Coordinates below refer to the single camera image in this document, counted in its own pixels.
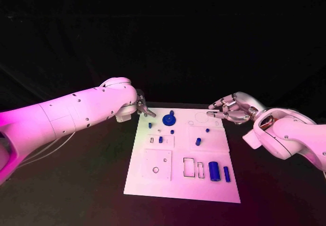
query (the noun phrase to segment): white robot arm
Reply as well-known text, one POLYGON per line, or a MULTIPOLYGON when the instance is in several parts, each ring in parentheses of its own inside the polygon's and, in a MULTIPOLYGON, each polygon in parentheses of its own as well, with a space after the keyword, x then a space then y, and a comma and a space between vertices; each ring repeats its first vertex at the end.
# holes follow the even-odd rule
POLYGON ((253 121, 252 130, 243 140, 256 149, 260 145, 279 159, 295 153, 326 171, 326 125, 315 122, 291 109, 269 108, 243 92, 226 96, 209 109, 222 105, 222 112, 209 111, 207 116, 226 119, 236 125, 253 121))
POLYGON ((115 116, 131 119, 136 111, 155 117, 144 97, 126 78, 110 78, 99 87, 74 92, 40 104, 0 113, 0 184, 8 178, 31 151, 50 141, 90 127, 115 116))

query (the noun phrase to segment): white board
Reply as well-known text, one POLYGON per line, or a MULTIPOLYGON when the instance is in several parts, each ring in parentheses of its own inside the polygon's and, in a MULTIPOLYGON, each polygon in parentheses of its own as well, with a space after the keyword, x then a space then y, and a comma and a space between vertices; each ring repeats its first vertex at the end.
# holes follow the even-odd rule
POLYGON ((220 119, 207 117, 204 109, 149 108, 149 110, 157 116, 155 118, 139 116, 123 194, 239 203, 220 119), (175 123, 172 126, 164 126, 161 119, 170 110, 174 111, 175 123), (183 175, 183 158, 193 158, 194 177, 183 175), (209 179, 210 161, 219 165, 217 182, 209 179), (229 183, 224 182, 223 166, 229 169, 229 183), (197 173, 203 174, 204 178, 198 178, 197 173))

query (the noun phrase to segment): dark table surface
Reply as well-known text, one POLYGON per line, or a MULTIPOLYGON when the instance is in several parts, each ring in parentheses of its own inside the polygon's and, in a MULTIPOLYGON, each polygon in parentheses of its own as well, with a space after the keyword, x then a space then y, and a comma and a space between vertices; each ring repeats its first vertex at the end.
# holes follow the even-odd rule
POLYGON ((0 225, 326 225, 322 173, 298 154, 279 160, 250 149, 242 140, 250 122, 223 121, 240 204, 123 195, 136 123, 135 114, 123 123, 99 123, 17 169, 0 188, 0 225))

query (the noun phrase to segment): cable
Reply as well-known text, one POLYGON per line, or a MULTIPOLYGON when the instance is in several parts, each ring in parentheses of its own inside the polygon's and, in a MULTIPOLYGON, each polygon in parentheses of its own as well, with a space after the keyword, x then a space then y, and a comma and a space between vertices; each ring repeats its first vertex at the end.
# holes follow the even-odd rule
POLYGON ((31 155, 27 159, 24 159, 22 161, 21 161, 21 163, 22 162, 25 162, 25 161, 28 161, 31 158, 34 158, 44 150, 47 150, 47 148, 56 143, 59 141, 59 138, 48 144, 48 146, 46 147, 46 148, 43 148, 43 150, 40 151, 40 152, 37 152, 34 155, 31 155))
POLYGON ((37 161, 37 160, 40 160, 40 159, 43 159, 46 156, 48 156, 63 145, 64 145, 64 143, 69 141, 69 139, 71 138, 71 136, 73 136, 73 134, 74 134, 74 132, 71 133, 71 135, 69 136, 69 138, 66 139, 66 141, 63 142, 63 144, 50 152, 50 153, 47 153, 44 156, 41 156, 40 158, 37 158, 37 159, 34 159, 33 161, 30 161, 30 162, 27 162, 27 163, 24 163, 22 165, 20 165, 17 168, 20 168, 21 166, 25 166, 28 163, 31 163, 31 162, 34 162, 34 161, 37 161))

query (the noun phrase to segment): black backdrop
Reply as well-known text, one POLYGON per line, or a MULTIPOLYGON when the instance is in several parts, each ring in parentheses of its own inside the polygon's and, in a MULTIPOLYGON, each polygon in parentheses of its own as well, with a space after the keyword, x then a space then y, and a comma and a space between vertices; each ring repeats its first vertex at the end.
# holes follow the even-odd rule
POLYGON ((242 91, 324 116, 324 5, 1 2, 0 110, 126 77, 146 101, 210 104, 242 91))

